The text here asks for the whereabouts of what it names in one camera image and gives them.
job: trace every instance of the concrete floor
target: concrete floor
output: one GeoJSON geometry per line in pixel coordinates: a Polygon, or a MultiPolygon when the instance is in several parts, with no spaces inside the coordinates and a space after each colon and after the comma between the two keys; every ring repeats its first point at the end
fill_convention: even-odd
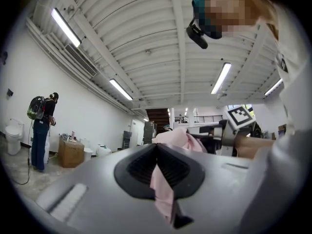
{"type": "MultiPolygon", "coordinates": [[[[8,175],[19,183],[25,183],[28,179],[28,166],[27,157],[28,149],[22,147],[21,150],[14,156],[11,156],[7,152],[6,139],[0,136],[0,154],[1,162],[7,169],[8,175]]],[[[48,164],[44,165],[44,173],[35,171],[30,165],[29,169],[29,181],[25,185],[13,184],[15,187],[32,200],[36,200],[39,194],[55,180],[61,176],[69,173],[74,168],[63,168],[59,165],[59,159],[53,157],[49,159],[48,164]]]]}

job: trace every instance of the wall vent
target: wall vent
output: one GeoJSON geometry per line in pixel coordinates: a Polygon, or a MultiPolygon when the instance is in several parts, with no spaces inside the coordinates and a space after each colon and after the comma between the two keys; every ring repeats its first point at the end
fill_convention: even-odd
{"type": "Polygon", "coordinates": [[[91,62],[71,43],[67,44],[65,50],[69,53],[71,58],[80,65],[92,77],[97,74],[97,69],[91,62]]]}

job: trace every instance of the black shirt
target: black shirt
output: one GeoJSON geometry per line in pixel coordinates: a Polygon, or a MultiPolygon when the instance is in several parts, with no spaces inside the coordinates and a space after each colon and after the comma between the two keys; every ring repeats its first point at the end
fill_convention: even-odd
{"type": "Polygon", "coordinates": [[[45,103],[44,107],[44,114],[42,121],[49,124],[49,116],[53,116],[54,109],[55,109],[55,101],[52,99],[48,99],[45,103]]]}

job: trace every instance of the ceiling light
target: ceiling light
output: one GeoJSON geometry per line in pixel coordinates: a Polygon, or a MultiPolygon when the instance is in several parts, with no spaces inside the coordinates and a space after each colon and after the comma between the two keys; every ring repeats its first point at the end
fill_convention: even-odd
{"type": "Polygon", "coordinates": [[[223,65],[222,71],[219,75],[218,80],[216,81],[215,85],[214,85],[214,89],[211,91],[211,94],[214,95],[218,92],[219,88],[221,87],[226,75],[228,74],[230,68],[231,68],[231,64],[230,63],[225,63],[223,65]]]}
{"type": "Polygon", "coordinates": [[[122,93],[123,96],[125,96],[128,100],[133,100],[132,97],[118,84],[118,82],[115,79],[109,80],[109,82],[117,88],[119,92],[122,93]]]}
{"type": "Polygon", "coordinates": [[[81,44],[80,39],[78,36],[74,33],[74,31],[71,29],[71,27],[68,25],[68,23],[65,21],[63,16],[60,14],[59,10],[57,8],[54,8],[51,12],[51,16],[54,18],[54,20],[57,22],[57,24],[60,26],[60,28],[64,31],[64,33],[67,35],[70,41],[74,44],[75,47],[78,47],[81,44]]]}
{"type": "Polygon", "coordinates": [[[279,86],[279,84],[281,84],[283,82],[282,79],[279,79],[277,83],[275,83],[273,85],[272,88],[270,88],[264,95],[267,96],[268,94],[270,94],[275,88],[277,88],[279,86]]]}

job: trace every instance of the teal cap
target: teal cap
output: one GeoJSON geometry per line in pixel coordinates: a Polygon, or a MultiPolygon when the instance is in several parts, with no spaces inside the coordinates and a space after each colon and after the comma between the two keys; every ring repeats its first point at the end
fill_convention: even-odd
{"type": "Polygon", "coordinates": [[[218,32],[216,26],[211,25],[211,20],[205,18],[205,0],[193,0],[194,18],[200,30],[213,39],[220,39],[222,33],[218,32]]]}

